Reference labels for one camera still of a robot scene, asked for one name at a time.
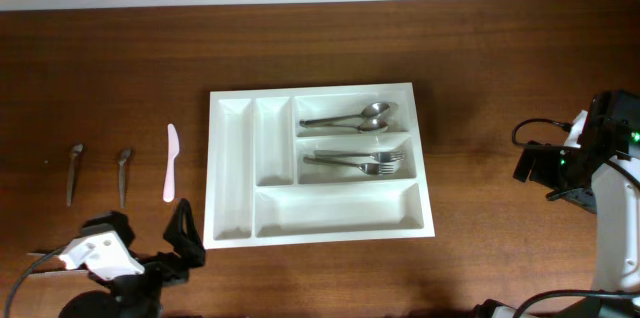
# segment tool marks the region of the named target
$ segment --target spoon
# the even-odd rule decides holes
[[[71,148],[71,152],[69,152],[69,158],[71,159],[71,162],[69,163],[69,175],[67,176],[67,207],[71,206],[73,191],[76,186],[76,159],[80,156],[83,150],[84,145],[82,145],[82,143],[79,143],[74,145],[73,148]]]
[[[351,125],[342,125],[342,124],[327,124],[326,127],[341,127],[341,128],[353,128],[358,131],[358,133],[364,134],[377,134],[384,133],[389,129],[389,125],[387,122],[382,119],[367,119],[362,122],[359,126],[351,126]]]
[[[362,118],[362,119],[373,119],[373,118],[384,118],[391,112],[391,106],[385,102],[371,103],[365,109],[362,110],[359,114],[352,114],[348,116],[342,117],[333,117],[333,118],[322,118],[322,119],[310,119],[310,120],[301,120],[300,126],[305,128],[315,128],[328,125],[332,122],[337,122],[345,119],[351,118]]]

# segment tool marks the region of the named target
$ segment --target white cutlery tray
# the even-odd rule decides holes
[[[392,105],[382,134],[298,123],[375,102]],[[302,162],[317,149],[407,158],[394,174],[370,176]],[[205,248],[433,236],[411,83],[211,92]]]

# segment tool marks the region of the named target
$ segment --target wooden table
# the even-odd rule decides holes
[[[167,316],[382,317],[511,305],[588,288],[595,216],[511,178],[512,127],[571,120],[592,96],[640,92],[640,0],[431,0],[0,14],[0,296],[36,248],[67,243],[118,209],[118,152],[132,146],[132,249],[162,232],[166,125],[181,139],[177,195],[204,218],[208,93],[413,82],[436,238],[209,251]],[[562,142],[532,127],[523,139]],[[85,144],[73,205],[68,151]],[[98,288],[28,279],[12,317],[57,316]],[[557,309],[565,302],[541,304]]]

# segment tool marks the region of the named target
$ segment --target fork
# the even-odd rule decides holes
[[[360,169],[363,173],[369,174],[369,175],[387,175],[387,174],[393,174],[394,172],[394,168],[391,164],[378,164],[378,163],[357,164],[357,163],[335,161],[332,159],[321,159],[321,158],[312,158],[312,157],[304,157],[302,161],[307,164],[342,165],[347,167],[354,167],[354,168]]]
[[[317,150],[317,151],[314,151],[314,154],[318,158],[370,157],[371,159],[375,160],[378,163],[395,162],[395,161],[403,160],[407,157],[407,153],[404,151],[363,153],[363,152]]]

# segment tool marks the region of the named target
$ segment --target white plastic knife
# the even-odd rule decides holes
[[[174,161],[178,153],[180,153],[180,141],[178,141],[178,132],[176,132],[176,127],[173,124],[169,124],[167,130],[169,132],[169,155],[167,157],[167,175],[164,178],[162,199],[165,202],[171,202],[176,196]]]

